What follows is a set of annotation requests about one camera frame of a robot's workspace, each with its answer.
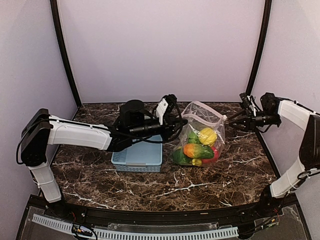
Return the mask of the clear zip top bag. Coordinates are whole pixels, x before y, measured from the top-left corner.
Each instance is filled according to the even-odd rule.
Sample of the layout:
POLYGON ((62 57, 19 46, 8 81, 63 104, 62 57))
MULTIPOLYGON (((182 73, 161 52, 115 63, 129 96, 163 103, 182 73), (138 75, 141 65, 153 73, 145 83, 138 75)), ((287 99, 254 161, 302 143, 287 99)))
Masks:
POLYGON ((172 161, 180 166, 212 166, 225 147, 227 116, 199 101, 189 103, 181 116, 187 124, 183 126, 179 143, 171 153, 172 161))

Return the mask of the green toy watermelon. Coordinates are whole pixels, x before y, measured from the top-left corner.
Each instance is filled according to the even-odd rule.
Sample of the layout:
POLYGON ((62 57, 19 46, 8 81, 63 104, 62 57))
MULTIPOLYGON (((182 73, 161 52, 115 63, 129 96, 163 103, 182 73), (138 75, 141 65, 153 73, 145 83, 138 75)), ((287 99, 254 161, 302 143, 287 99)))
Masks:
POLYGON ((199 136, 196 132, 190 132, 188 135, 188 144, 200 144, 199 136))

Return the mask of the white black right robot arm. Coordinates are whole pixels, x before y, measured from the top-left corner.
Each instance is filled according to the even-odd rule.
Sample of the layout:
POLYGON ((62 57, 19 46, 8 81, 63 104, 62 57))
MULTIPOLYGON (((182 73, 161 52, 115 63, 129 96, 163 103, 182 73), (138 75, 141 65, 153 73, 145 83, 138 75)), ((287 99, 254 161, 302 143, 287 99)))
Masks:
POLYGON ((320 173, 320 114, 295 100, 267 92, 257 105, 252 95, 241 93, 241 110, 229 118, 229 126, 244 132, 266 133, 270 127, 281 127, 278 140, 271 144, 276 156, 296 157, 281 177, 266 188, 266 195, 255 205, 255 213, 266 217, 275 208, 273 200, 298 189, 305 180, 320 173))

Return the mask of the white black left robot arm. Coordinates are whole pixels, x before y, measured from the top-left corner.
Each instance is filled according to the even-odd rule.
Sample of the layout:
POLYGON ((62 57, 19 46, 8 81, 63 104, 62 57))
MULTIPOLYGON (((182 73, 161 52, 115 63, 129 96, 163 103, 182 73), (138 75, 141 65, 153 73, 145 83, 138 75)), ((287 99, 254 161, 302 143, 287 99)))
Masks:
POLYGON ((59 118, 41 108, 23 129, 15 159, 17 164, 31 171, 44 198, 51 204, 51 210, 58 217, 67 218, 71 208, 62 200, 63 193, 48 163, 48 145, 81 146, 117 153, 140 142, 169 143, 178 138, 187 122, 181 114, 174 117, 168 113, 162 122, 159 118, 144 118, 136 126, 120 128, 59 118))

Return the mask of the green toy bell pepper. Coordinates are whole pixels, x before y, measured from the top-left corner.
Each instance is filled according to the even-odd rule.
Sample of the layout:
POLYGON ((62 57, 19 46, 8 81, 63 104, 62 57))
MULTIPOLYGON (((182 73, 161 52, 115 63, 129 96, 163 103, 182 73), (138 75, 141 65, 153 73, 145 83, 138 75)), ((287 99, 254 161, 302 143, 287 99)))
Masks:
POLYGON ((192 161, 191 158, 189 158, 188 156, 186 156, 183 153, 183 150, 181 148, 176 149, 172 154, 172 161, 175 164, 181 165, 181 166, 189 166, 190 162, 192 161))

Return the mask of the yellow toy banana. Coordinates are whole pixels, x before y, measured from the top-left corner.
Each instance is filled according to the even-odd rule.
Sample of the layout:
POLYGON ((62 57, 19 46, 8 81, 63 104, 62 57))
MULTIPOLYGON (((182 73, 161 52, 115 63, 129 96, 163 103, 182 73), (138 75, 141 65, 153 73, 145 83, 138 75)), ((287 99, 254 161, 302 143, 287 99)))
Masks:
POLYGON ((192 165, 193 166, 198 166, 198 167, 200 167, 200 166, 202 166, 202 160, 201 159, 198 159, 198 158, 194 158, 194 159, 192 159, 192 165))

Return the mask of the yellow toy lemon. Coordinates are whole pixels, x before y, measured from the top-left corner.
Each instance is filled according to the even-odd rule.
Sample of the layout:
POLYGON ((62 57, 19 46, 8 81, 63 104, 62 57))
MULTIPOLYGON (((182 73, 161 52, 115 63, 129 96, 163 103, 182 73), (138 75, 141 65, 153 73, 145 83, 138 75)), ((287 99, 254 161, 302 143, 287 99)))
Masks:
POLYGON ((218 138, 218 135, 216 133, 216 131, 210 127, 206 127, 206 128, 203 128, 200 132, 199 132, 199 141, 203 144, 203 145, 207 145, 207 146, 210 146, 212 147, 217 138, 218 138))

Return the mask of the green orange toy mango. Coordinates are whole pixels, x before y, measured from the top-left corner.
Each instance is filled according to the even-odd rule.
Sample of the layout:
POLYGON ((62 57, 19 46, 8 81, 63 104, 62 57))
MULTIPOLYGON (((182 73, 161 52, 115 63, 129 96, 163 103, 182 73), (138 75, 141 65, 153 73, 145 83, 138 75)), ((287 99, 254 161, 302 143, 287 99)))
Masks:
POLYGON ((210 146, 195 143, 186 144, 183 153, 192 159, 212 159, 215 155, 210 146))

